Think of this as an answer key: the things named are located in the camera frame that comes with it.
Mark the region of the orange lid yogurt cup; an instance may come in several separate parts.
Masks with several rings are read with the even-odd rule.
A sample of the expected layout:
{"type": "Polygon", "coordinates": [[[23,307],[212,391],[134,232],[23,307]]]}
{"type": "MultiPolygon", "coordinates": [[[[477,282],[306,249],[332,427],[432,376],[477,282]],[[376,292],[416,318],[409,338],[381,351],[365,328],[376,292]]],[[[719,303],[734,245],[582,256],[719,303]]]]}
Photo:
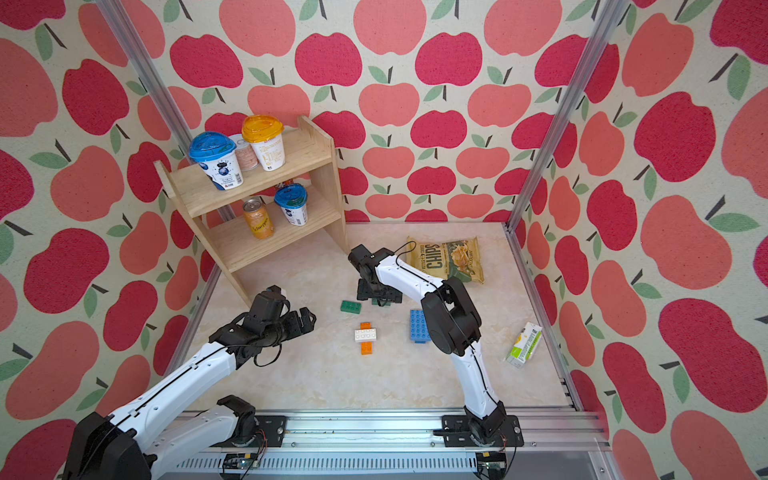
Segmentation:
{"type": "Polygon", "coordinates": [[[252,115],[243,122],[243,139],[250,145],[265,171],[280,169],[286,162],[283,131],[283,123],[269,115],[252,115]]]}

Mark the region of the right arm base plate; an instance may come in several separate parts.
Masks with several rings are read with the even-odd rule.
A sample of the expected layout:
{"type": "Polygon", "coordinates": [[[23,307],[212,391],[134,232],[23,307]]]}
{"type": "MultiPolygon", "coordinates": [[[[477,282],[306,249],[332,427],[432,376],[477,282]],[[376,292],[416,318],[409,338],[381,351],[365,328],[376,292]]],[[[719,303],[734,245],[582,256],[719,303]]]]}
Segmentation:
{"type": "Polygon", "coordinates": [[[448,448],[502,449],[525,444],[519,420],[513,415],[485,420],[471,415],[445,415],[432,434],[448,448]]]}

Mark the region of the blue lid yogurt cup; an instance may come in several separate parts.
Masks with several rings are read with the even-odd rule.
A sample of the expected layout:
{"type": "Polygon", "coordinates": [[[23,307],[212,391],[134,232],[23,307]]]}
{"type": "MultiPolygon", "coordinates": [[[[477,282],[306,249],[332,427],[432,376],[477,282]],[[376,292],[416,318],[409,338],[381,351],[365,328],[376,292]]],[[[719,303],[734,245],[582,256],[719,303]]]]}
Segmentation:
{"type": "Polygon", "coordinates": [[[189,158],[203,170],[217,190],[225,191],[243,183],[235,151],[236,144],[229,137],[206,131],[193,139],[189,158]]]}
{"type": "Polygon", "coordinates": [[[279,189],[274,197],[287,221],[293,226],[308,223],[307,190],[301,184],[291,184],[279,189]]]}

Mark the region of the blue lid yogurt cup upper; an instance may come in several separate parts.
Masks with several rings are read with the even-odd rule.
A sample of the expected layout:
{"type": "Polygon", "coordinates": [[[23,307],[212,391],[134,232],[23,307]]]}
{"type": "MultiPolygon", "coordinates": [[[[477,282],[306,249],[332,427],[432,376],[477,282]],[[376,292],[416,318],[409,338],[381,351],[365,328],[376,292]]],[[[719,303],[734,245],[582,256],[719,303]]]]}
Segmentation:
{"type": "Polygon", "coordinates": [[[217,190],[225,191],[243,183],[235,151],[236,144],[229,137],[206,131],[193,139],[189,158],[203,170],[217,190]]]}

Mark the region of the orange soda can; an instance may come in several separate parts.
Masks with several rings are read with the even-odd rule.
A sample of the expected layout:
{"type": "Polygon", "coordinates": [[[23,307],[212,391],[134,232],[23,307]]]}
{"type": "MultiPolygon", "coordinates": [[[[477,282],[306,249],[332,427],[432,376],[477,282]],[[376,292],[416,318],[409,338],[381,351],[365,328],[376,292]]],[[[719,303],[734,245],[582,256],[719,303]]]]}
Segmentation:
{"type": "Polygon", "coordinates": [[[243,216],[256,239],[264,240],[274,235],[273,223],[265,203],[260,198],[249,198],[244,201],[243,216]]]}

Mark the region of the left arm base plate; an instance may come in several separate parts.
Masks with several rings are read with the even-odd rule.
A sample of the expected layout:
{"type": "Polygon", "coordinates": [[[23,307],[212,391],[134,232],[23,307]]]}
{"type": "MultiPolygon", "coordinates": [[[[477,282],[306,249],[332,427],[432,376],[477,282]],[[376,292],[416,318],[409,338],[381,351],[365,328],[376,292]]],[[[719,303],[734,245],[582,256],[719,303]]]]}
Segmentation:
{"type": "Polygon", "coordinates": [[[246,414],[238,418],[233,434],[223,445],[239,448],[280,448],[286,433],[286,423],[286,416],[246,414]]]}

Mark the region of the yellow chips bag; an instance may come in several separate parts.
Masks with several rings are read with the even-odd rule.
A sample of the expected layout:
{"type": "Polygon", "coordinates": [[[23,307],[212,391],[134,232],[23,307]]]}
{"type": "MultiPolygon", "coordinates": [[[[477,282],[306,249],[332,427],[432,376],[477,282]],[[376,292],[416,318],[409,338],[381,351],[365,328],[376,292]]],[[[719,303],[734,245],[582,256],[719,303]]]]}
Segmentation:
{"type": "Polygon", "coordinates": [[[436,243],[409,237],[408,241],[412,250],[405,258],[412,267],[443,280],[456,277],[463,283],[484,283],[477,238],[436,243]]]}

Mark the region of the white lego brick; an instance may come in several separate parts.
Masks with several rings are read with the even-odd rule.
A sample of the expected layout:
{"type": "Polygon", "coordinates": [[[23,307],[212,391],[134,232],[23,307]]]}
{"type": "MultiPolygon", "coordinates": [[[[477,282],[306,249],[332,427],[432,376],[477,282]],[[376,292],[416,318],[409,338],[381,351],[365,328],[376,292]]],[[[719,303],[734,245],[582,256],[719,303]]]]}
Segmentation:
{"type": "Polygon", "coordinates": [[[372,343],[377,340],[377,331],[374,328],[357,329],[354,331],[356,343],[372,343]]]}

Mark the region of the aluminium corner post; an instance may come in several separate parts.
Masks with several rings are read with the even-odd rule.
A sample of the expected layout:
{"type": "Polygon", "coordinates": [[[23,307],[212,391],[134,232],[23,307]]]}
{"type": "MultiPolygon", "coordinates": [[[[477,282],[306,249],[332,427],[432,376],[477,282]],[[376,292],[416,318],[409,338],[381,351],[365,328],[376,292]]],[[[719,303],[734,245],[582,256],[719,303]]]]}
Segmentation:
{"type": "Polygon", "coordinates": [[[588,37],[583,53],[576,65],[573,76],[564,90],[563,98],[544,138],[542,147],[534,155],[532,168],[526,178],[521,193],[516,197],[509,221],[504,225],[508,237],[512,237],[515,228],[529,206],[545,167],[554,159],[555,148],[559,145],[564,132],[581,100],[586,100],[586,86],[594,74],[599,60],[612,35],[621,22],[623,11],[630,6],[627,0],[602,1],[603,11],[597,17],[591,35],[588,37]]]}
{"type": "Polygon", "coordinates": [[[128,185],[136,198],[157,204],[162,213],[174,209],[165,193],[155,164],[168,171],[175,159],[179,168],[188,165],[187,148],[193,129],[201,122],[199,102],[181,87],[169,86],[158,73],[154,60],[164,51],[164,32],[157,16],[145,1],[99,1],[111,34],[124,53],[136,78],[129,89],[139,96],[136,113],[144,129],[137,150],[129,156],[128,185]]]}

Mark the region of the pink yogurt cup behind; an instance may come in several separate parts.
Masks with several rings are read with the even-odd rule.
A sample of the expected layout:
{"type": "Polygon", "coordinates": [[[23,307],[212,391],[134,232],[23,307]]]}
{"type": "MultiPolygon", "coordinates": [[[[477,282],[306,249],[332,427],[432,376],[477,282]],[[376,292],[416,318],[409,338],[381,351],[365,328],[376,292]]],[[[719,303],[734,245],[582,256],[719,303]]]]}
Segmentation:
{"type": "Polygon", "coordinates": [[[250,171],[259,166],[258,158],[250,143],[241,134],[231,135],[230,139],[235,143],[235,155],[242,172],[250,171]]]}

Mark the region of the blue lid yogurt cup lower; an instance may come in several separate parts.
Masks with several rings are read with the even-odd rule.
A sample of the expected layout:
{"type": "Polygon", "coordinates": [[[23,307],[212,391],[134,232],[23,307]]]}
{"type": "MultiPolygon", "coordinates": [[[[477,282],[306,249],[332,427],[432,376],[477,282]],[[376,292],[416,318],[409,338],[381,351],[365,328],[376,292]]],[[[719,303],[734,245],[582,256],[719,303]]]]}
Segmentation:
{"type": "Polygon", "coordinates": [[[301,184],[291,184],[279,189],[274,197],[287,221],[293,226],[308,223],[307,190],[301,184]]]}

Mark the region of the aluminium front rail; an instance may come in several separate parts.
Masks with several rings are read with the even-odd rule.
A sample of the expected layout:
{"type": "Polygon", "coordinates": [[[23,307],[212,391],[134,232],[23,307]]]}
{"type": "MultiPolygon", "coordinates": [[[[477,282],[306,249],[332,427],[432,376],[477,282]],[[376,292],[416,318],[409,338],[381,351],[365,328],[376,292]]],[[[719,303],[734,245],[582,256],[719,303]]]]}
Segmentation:
{"type": "Polygon", "coordinates": [[[619,479],[596,414],[508,410],[513,431],[476,445],[460,409],[261,410],[264,450],[210,447],[168,479],[619,479]]]}

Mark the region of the light blue lego brick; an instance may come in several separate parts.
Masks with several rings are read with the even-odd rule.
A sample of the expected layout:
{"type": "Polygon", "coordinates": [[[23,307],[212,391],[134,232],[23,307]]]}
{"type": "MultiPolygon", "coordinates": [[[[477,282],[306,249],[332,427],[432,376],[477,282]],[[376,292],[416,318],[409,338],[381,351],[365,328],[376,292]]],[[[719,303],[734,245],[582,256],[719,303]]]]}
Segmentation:
{"type": "Polygon", "coordinates": [[[416,344],[426,344],[431,341],[426,318],[422,310],[411,310],[409,316],[409,337],[416,344]]]}

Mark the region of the wooden two-tier shelf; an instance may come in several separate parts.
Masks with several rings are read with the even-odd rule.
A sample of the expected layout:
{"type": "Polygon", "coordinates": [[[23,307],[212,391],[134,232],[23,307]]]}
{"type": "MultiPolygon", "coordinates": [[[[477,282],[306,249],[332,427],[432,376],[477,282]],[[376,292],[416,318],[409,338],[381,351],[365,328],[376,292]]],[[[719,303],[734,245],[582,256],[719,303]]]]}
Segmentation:
{"type": "Polygon", "coordinates": [[[199,167],[170,172],[161,161],[154,163],[163,189],[246,305],[255,293],[245,287],[238,272],[248,265],[320,230],[325,230],[344,253],[350,251],[333,138],[306,116],[298,118],[297,129],[283,136],[286,164],[275,171],[259,168],[244,173],[244,183],[220,191],[199,167]],[[256,239],[243,220],[226,220],[209,229],[202,216],[236,200],[252,197],[263,190],[307,173],[308,224],[291,226],[277,205],[267,206],[275,233],[266,240],[256,239]]]}

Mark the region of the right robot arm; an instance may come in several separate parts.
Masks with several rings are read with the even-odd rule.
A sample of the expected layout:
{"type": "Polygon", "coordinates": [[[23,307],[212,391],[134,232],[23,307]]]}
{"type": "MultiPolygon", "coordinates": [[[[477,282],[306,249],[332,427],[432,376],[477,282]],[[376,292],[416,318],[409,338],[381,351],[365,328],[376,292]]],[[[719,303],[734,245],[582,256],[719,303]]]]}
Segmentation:
{"type": "Polygon", "coordinates": [[[479,445],[502,434],[506,408],[488,377],[480,344],[481,317],[464,284],[424,273],[392,250],[369,251],[364,245],[348,256],[360,275],[357,298],[397,303],[407,296],[421,304],[432,343],[449,355],[464,394],[468,430],[479,445]]]}

